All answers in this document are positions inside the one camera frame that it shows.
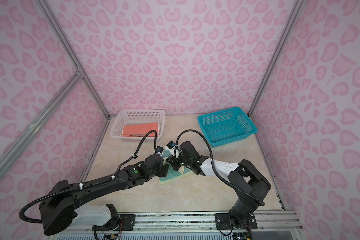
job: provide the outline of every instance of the robotic arm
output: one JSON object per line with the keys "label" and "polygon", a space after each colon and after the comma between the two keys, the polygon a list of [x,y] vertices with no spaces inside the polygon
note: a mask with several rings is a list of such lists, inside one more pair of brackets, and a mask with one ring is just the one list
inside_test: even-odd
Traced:
{"label": "robotic arm", "polygon": [[[172,154],[166,161],[172,165],[174,170],[185,166],[196,175],[217,176],[235,189],[239,199],[228,213],[232,227],[241,228],[246,225],[249,215],[252,215],[260,205],[264,204],[262,200],[271,185],[250,161],[242,160],[240,163],[215,161],[208,156],[199,155],[189,141],[183,142],[180,146],[171,141],[165,148]],[[156,148],[155,144],[155,152],[145,161],[120,170],[120,166],[132,159],[131,157],[122,163],[114,174],[99,179],[75,184],[68,184],[67,180],[60,181],[48,195],[36,199],[21,209],[19,217],[27,222],[42,223],[45,235],[57,234],[67,227],[75,225],[93,225],[92,230],[94,231],[121,228],[120,217],[112,204],[101,207],[83,205],[111,192],[142,185],[154,176],[165,177],[169,165],[164,165],[163,148]],[[244,177],[250,177],[250,180],[246,182]],[[39,204],[41,220],[25,216],[25,211],[39,202],[41,202]]]}

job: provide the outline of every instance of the beige marble tabletop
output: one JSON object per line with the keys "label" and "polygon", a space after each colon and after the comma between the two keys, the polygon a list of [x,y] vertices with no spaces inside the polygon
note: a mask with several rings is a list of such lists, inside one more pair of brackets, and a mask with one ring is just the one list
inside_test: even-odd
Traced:
{"label": "beige marble tabletop", "polygon": [[[112,118],[106,135],[93,162],[86,180],[93,180],[116,171],[117,166],[128,159],[136,150],[139,142],[123,141],[109,136],[110,128],[115,121]],[[177,136],[186,129],[201,132],[197,115],[166,116],[163,136],[157,142],[164,147],[169,141],[176,141]],[[180,138],[181,142],[191,141],[200,155],[208,156],[208,149],[200,136],[187,132]],[[144,161],[153,153],[153,142],[145,141],[140,148],[138,158],[126,166]],[[254,135],[247,139],[212,148],[213,158],[224,162],[240,162],[247,159],[268,179],[266,164],[260,153]],[[102,196],[88,205],[115,205],[118,212],[183,212],[183,211],[228,211],[238,199],[235,191],[221,182],[217,177],[195,175],[193,173],[160,184],[154,177],[143,185]],[[272,187],[264,199],[262,210],[279,210],[278,197]]]}

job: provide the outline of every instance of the folded orange cloth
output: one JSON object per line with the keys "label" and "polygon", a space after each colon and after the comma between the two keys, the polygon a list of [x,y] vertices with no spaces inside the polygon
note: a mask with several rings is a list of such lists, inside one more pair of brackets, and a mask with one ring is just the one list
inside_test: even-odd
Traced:
{"label": "folded orange cloth", "polygon": [[[123,127],[123,132],[121,134],[122,137],[144,137],[149,131],[156,130],[158,135],[158,122],[152,123],[143,123],[136,125],[126,125]],[[149,137],[154,137],[155,133],[151,133],[148,135]]]}

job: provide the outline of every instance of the teal plastic basket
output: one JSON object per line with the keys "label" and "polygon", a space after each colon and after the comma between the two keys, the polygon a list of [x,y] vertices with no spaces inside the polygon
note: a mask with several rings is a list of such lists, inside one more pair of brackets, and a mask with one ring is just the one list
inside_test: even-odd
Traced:
{"label": "teal plastic basket", "polygon": [[197,117],[211,147],[245,139],[257,133],[257,127],[241,108],[228,108]]}

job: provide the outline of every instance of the pink heart pattern wallpaper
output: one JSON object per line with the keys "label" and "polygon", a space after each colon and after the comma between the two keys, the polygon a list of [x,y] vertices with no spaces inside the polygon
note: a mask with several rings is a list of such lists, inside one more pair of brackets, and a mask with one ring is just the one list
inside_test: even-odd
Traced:
{"label": "pink heart pattern wallpaper", "polygon": [[360,1],[307,2],[253,120],[308,239],[360,239]]}
{"label": "pink heart pattern wallpaper", "polygon": [[32,0],[0,1],[0,157],[74,71]]}
{"label": "pink heart pattern wallpaper", "polygon": [[[0,181],[0,240],[42,239],[41,224],[20,220],[20,209],[59,181],[78,181],[105,118],[80,81]],[[26,213],[40,219],[38,204]]]}
{"label": "pink heart pattern wallpaper", "polygon": [[248,112],[293,3],[49,1],[111,114]]}

